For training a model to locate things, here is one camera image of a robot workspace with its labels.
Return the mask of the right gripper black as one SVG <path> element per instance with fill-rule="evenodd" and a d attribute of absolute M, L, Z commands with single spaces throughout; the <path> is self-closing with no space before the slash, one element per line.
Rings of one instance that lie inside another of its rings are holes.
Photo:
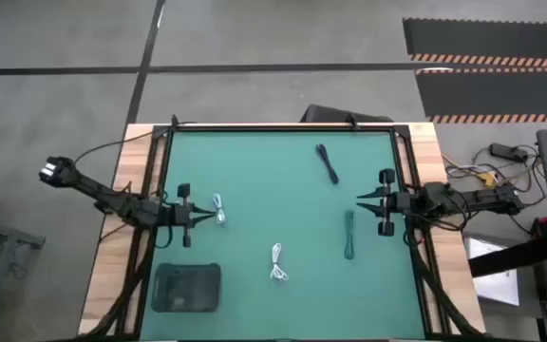
<path fill-rule="evenodd" d="M 378 225 L 378 234 L 383 237 L 392 237 L 395 233 L 395 225 L 390 218 L 392 213 L 403 215 L 411 213 L 411 194 L 407 191 L 393 191 L 391 189 L 391 184 L 395 182 L 395 178 L 396 173 L 393 169 L 383 169 L 379 172 L 381 186 L 371 193 L 358 196 L 358 199 L 380 198 L 380 205 L 358 203 L 358 206 L 381 218 Z"/>

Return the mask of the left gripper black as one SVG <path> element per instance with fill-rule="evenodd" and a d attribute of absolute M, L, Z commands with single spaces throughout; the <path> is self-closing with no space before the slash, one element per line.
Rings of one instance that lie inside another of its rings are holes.
<path fill-rule="evenodd" d="M 168 201 L 168 193 L 165 190 L 161 191 L 158 225 L 167 227 L 168 239 L 163 245 L 159 245 L 159 248 L 167 248 L 171 245 L 174 226 L 183 228 L 182 246 L 189 248 L 192 244 L 189 233 L 191 226 L 196 226 L 202 221 L 216 216 L 217 211 L 202 209 L 195 204 L 192 204 L 189 201 L 190 192 L 191 186 L 189 183 L 180 184 L 178 186 L 177 195 L 182 199 L 182 202 L 172 203 Z M 204 214 L 206 216 L 190 218 L 191 212 Z"/>

